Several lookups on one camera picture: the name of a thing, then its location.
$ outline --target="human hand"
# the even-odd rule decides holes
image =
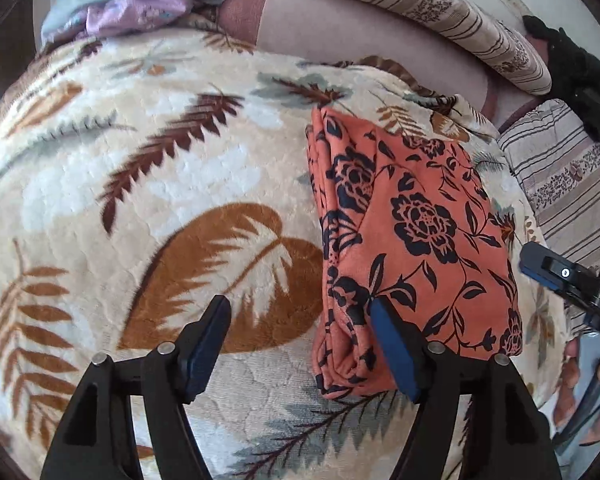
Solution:
[[[560,428],[571,418],[576,410],[576,401],[573,397],[573,389],[580,379],[580,369],[578,368],[578,342],[579,339],[573,339],[567,343],[564,349],[564,356],[567,361],[562,366],[561,382],[558,387],[558,401],[554,409],[554,423],[556,428]],[[598,367],[598,380],[600,381],[600,366]],[[584,437],[581,444],[593,444],[600,440],[600,415],[595,421],[589,433]]]

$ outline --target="striped cushion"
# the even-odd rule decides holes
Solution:
[[[518,31],[467,0],[360,0],[421,23],[468,50],[520,89],[547,94],[551,76]]]
[[[502,134],[498,144],[548,247],[600,270],[600,143],[563,101],[549,100]]]

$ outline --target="quilted blanket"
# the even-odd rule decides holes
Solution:
[[[526,331],[514,361],[542,404],[560,373],[562,302],[517,270],[521,244],[542,234],[493,137],[452,121],[459,101],[432,111],[389,73],[264,54],[221,32],[78,41],[32,64],[0,103],[0,434],[23,471],[38,478],[94,353],[144,355],[219,293],[232,325],[186,406],[214,478],[389,477],[416,408],[395,391],[326,400],[310,365],[315,106],[462,143],[502,222]],[[142,469],[157,479],[132,402]]]

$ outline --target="metal screw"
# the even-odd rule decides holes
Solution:
[[[511,362],[511,359],[504,354],[496,354],[496,357],[494,357],[493,360],[500,366],[508,366]]]
[[[440,341],[432,341],[427,345],[427,348],[432,354],[440,355],[445,352],[446,347]]]
[[[91,358],[91,363],[95,366],[100,366],[109,357],[106,352],[98,352]]]
[[[176,345],[174,345],[171,341],[165,341],[164,343],[160,343],[158,345],[158,354],[167,355],[173,352],[176,349]]]

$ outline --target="orange floral cloth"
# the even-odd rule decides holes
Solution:
[[[326,107],[313,110],[306,133],[324,248],[312,354],[322,393],[395,388],[369,323],[378,296],[463,356],[519,354],[518,289],[464,149],[395,136]]]

